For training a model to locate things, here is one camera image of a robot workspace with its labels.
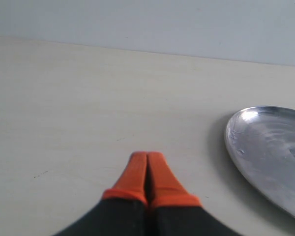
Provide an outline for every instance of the metal plate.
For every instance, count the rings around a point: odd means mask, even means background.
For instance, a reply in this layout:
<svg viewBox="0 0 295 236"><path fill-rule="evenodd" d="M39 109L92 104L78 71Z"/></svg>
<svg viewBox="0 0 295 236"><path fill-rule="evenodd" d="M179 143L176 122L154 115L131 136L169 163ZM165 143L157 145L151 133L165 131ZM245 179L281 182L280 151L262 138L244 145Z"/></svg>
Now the metal plate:
<svg viewBox="0 0 295 236"><path fill-rule="evenodd" d="M225 143L245 178L295 217L295 110L259 106L239 111L227 124Z"/></svg>

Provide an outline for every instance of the table surface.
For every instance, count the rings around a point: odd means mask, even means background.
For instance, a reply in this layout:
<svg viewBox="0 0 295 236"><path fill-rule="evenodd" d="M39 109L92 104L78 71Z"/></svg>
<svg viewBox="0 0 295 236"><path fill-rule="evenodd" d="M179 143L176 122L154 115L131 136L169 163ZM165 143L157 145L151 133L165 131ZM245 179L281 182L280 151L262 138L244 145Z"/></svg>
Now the table surface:
<svg viewBox="0 0 295 236"><path fill-rule="evenodd" d="M224 147L245 107L295 109L295 67L0 37L0 236L48 236L100 199L135 150L163 152L205 209L246 236L295 219Z"/></svg>

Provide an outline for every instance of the light blue wall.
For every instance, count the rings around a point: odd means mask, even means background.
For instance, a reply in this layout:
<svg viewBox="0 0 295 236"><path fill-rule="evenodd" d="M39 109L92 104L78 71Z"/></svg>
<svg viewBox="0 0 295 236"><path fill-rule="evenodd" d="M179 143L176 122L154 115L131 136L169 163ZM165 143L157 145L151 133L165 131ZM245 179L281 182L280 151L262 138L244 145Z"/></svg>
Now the light blue wall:
<svg viewBox="0 0 295 236"><path fill-rule="evenodd" d="M0 35L295 65L295 0L0 0Z"/></svg>

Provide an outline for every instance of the silver tray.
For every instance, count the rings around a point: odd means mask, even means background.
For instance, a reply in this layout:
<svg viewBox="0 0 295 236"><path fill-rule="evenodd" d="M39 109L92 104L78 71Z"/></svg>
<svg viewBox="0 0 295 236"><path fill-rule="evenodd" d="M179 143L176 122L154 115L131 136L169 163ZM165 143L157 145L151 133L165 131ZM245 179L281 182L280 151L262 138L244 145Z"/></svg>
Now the silver tray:
<svg viewBox="0 0 295 236"><path fill-rule="evenodd" d="M241 110L227 124L225 144L243 176L295 217L295 110Z"/></svg>

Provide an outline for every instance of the white wall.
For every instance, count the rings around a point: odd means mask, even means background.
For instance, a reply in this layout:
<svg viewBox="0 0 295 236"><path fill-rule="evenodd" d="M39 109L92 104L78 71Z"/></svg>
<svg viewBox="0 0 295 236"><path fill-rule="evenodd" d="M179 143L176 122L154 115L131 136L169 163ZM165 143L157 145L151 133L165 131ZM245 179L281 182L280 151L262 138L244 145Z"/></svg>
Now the white wall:
<svg viewBox="0 0 295 236"><path fill-rule="evenodd" d="M0 0L0 35L295 65L295 0Z"/></svg>

